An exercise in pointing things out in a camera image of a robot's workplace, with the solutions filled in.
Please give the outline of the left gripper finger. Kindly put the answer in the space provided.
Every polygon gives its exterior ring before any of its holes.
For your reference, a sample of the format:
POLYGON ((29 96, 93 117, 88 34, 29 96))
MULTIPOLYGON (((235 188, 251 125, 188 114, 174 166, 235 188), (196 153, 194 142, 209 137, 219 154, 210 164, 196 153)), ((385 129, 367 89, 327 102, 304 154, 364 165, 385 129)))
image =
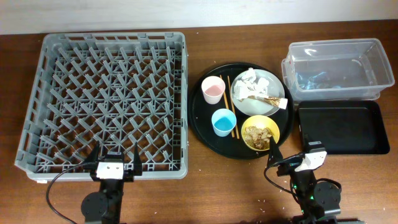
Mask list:
POLYGON ((142 175, 142 161, 138 152, 138 143, 135 143, 134 146, 134 159, 133 159, 133 172, 134 176, 141 176, 142 175))
POLYGON ((84 170, 95 170, 98 166, 98 154, 100 151, 100 142, 98 141, 87 158, 83 161, 84 170))

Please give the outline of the food scraps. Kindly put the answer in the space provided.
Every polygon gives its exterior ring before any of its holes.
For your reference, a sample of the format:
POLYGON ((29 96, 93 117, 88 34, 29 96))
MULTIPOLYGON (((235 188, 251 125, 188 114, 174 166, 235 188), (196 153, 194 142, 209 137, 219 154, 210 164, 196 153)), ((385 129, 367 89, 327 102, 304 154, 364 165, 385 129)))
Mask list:
POLYGON ((268 128, 257 128, 256 126, 248 126, 244 129, 243 139, 251 147, 256 150, 269 149, 269 141, 272 133, 268 128))

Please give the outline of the yellow bowl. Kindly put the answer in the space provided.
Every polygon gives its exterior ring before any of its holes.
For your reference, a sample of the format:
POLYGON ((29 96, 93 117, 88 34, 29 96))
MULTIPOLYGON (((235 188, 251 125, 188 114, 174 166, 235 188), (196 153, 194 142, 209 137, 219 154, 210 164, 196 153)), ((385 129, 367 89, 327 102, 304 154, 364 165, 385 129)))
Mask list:
POLYGON ((279 142, 280 131, 275 121, 263 115, 249 117, 241 127, 242 139, 248 148, 253 151, 267 151, 270 148, 271 139, 279 142))

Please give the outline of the brown snack wrapper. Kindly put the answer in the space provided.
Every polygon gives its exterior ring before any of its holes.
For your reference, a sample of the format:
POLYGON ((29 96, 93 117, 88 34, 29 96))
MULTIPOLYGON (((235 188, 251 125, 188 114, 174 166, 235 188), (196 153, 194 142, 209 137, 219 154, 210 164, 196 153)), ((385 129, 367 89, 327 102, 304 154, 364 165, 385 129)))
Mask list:
POLYGON ((248 99, 261 101, 261 102, 267 103, 268 105, 271 105, 275 108, 280 108, 283 110, 285 110, 287 108, 287 103, 288 103, 288 99, 286 99, 286 98, 278 98, 278 97, 271 97, 271 96, 268 98, 264 98, 264 97, 260 97, 260 96, 248 96, 248 99))

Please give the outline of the wooden chopstick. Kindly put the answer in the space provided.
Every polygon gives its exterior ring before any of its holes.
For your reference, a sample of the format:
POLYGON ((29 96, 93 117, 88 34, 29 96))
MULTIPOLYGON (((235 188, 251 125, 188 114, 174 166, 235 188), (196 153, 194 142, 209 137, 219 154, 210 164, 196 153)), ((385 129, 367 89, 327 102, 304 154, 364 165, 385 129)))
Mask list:
MULTIPOLYGON (((227 101, 227 97, 226 97, 226 84, 225 84, 224 80, 222 79, 221 75, 220 75, 220 79, 222 81, 222 84, 224 85, 224 92, 223 92, 224 105, 225 105, 226 109, 229 110, 229 105, 228 105, 228 101, 227 101)), ((231 130, 231 136, 232 136, 232 138, 235 138, 233 129, 231 130)))
POLYGON ((233 113, 235 115, 235 118, 236 118, 236 125, 235 125, 236 138, 240 139, 239 130, 238 130, 238 119, 237 119, 237 116, 236 116, 235 107, 234 107, 234 103, 233 103, 232 87, 231 87, 231 82, 230 82, 229 75, 227 75, 227 79, 228 79, 229 98, 230 98, 230 101, 231 101, 231 107, 232 107, 232 111, 233 111, 233 113))

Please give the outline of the grey plate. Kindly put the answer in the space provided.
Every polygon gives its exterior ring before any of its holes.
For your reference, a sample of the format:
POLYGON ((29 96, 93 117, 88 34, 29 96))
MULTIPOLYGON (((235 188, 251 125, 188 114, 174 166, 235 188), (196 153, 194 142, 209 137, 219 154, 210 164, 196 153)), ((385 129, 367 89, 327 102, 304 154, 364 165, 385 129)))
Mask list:
MULTIPOLYGON (((262 77, 266 78, 269 81, 269 86, 268 86, 268 95, 271 97, 278 97, 278 98, 286 98, 285 97, 285 90, 284 87, 281 83, 281 81, 271 72, 265 71, 265 70, 260 70, 260 69, 254 69, 256 72, 257 77, 262 77)), ((233 94, 233 87, 237 81, 238 78, 241 78, 244 74, 244 72, 240 73, 233 81, 231 87, 232 87, 232 94, 233 94)), ((252 100, 252 99, 244 99, 243 101, 239 101, 236 98, 233 97, 233 103, 234 106, 240 110, 240 112, 248 115, 248 116, 254 116, 254 115, 264 115, 264 116, 270 116, 274 113, 276 113, 279 110, 282 110, 280 108, 275 108, 271 105, 268 105, 267 103, 257 101, 257 100, 252 100)))

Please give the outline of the blue cup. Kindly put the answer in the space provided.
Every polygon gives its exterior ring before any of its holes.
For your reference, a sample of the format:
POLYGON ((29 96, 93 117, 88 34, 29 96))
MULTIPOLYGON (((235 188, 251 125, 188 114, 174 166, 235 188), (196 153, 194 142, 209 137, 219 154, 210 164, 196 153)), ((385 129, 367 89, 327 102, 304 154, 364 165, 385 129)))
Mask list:
POLYGON ((235 128, 236 122, 234 113, 225 108, 216 110, 211 117, 213 130, 219 137, 226 137, 235 128))

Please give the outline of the white tissue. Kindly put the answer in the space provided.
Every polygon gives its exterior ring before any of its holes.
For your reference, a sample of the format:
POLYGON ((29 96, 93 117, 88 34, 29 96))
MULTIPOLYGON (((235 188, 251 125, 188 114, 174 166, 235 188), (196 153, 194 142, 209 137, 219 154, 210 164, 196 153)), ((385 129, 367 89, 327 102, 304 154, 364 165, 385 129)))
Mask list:
POLYGON ((253 68, 244 72, 241 78, 238 78, 233 87, 233 97, 243 101, 250 96, 257 98, 269 98, 269 81, 266 78, 257 77, 253 68))

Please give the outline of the pink cup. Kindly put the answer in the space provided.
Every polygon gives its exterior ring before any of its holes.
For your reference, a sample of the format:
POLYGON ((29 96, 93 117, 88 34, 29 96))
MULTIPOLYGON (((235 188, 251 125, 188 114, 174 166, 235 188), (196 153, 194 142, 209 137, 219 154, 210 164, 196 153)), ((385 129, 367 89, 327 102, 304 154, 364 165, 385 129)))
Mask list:
POLYGON ((217 104, 225 91, 224 81, 217 76, 206 77, 201 83, 203 97, 208 104, 217 104))

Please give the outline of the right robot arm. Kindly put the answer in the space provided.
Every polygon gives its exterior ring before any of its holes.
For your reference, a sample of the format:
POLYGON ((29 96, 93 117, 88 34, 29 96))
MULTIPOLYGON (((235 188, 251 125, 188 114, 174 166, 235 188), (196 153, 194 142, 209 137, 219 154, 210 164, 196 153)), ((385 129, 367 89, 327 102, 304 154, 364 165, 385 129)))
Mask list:
POLYGON ((314 170, 321 167, 327 151, 320 141, 305 136, 305 152, 283 158, 273 138, 270 138, 269 157, 264 177, 273 186, 291 194, 299 204, 302 214, 292 218, 293 223, 337 223, 341 213, 342 186, 339 182, 315 177, 314 170), (277 175, 290 177, 286 189, 268 178, 267 171, 277 168, 277 175))

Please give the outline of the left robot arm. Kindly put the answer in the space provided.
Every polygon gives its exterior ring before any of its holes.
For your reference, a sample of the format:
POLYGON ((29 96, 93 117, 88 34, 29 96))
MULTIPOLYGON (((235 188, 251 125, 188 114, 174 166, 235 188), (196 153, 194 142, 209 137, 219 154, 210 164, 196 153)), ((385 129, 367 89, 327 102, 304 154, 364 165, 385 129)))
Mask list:
POLYGON ((93 181, 99 182, 99 191, 88 194, 81 203, 85 223, 119 223, 126 182, 133 182, 142 175, 142 162, 138 146, 134 146, 133 168, 124 168, 124 154, 108 152, 99 158, 101 146, 96 144, 83 162, 83 168, 90 172, 93 181))

